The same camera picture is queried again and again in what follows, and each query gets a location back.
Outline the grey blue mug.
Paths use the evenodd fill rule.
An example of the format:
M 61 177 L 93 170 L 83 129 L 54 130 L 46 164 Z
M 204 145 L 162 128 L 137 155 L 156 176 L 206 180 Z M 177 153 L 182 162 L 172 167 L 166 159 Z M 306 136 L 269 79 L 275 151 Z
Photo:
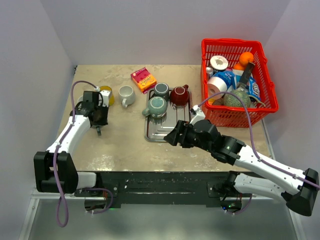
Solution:
M 82 102 L 83 101 L 83 96 L 80 96 L 77 100 L 78 103 Z

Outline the yellow mug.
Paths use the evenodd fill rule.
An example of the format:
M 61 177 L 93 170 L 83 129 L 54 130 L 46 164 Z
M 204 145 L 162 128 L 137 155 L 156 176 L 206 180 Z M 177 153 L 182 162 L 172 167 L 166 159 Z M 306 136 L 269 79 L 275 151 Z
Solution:
M 103 85 L 103 86 L 100 86 L 100 90 L 110 92 L 109 106 L 112 106 L 115 103 L 115 97 L 114 97 L 114 93 L 113 93 L 112 88 L 110 86 Z

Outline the teal green mug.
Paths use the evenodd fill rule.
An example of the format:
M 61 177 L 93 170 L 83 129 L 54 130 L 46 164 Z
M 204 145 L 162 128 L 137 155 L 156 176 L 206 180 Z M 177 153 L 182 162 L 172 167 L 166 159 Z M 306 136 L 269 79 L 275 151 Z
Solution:
M 167 101 L 163 97 L 154 96 L 148 101 L 147 107 L 142 111 L 142 115 L 144 117 L 161 118 L 167 112 L 167 108 Z

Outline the white speckled mug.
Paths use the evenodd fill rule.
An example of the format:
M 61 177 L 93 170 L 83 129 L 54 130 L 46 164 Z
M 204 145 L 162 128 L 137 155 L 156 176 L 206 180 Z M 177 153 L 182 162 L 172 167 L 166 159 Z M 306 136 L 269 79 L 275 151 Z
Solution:
M 129 85 L 124 85 L 118 90 L 119 100 L 123 108 L 127 108 L 132 105 L 136 100 L 136 94 L 134 89 Z

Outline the grey green mug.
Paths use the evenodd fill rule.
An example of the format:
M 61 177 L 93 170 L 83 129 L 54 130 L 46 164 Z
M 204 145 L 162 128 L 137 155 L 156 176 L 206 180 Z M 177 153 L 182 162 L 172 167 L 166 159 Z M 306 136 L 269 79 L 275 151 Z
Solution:
M 97 135 L 100 137 L 100 136 L 102 135 L 101 126 L 100 126 L 100 125 L 97 125 L 97 126 L 95 127 L 95 129 L 96 129 Z

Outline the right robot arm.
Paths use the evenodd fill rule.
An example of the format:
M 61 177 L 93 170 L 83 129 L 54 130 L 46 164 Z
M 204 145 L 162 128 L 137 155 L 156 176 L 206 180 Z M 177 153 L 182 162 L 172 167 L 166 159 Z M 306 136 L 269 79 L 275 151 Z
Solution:
M 293 212 L 312 215 L 319 185 L 319 173 L 308 168 L 297 169 L 268 158 L 253 145 L 222 135 L 209 120 L 194 124 L 179 120 L 174 129 L 163 138 L 172 146 L 200 148 L 217 161 L 249 170 L 257 177 L 237 173 L 223 183 L 223 192 L 230 197 L 237 193 L 256 194 L 285 202 Z

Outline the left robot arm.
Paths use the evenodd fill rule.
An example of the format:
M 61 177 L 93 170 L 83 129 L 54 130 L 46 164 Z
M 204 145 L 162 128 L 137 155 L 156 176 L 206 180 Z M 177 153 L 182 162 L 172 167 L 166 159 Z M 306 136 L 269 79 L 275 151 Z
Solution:
M 84 91 L 74 110 L 70 112 L 67 125 L 46 151 L 38 151 L 33 157 L 36 188 L 42 193 L 62 192 L 72 194 L 86 189 L 92 196 L 99 196 L 104 184 L 97 180 L 96 173 L 76 170 L 72 155 L 79 142 L 90 128 L 100 128 L 108 124 L 111 91 Z

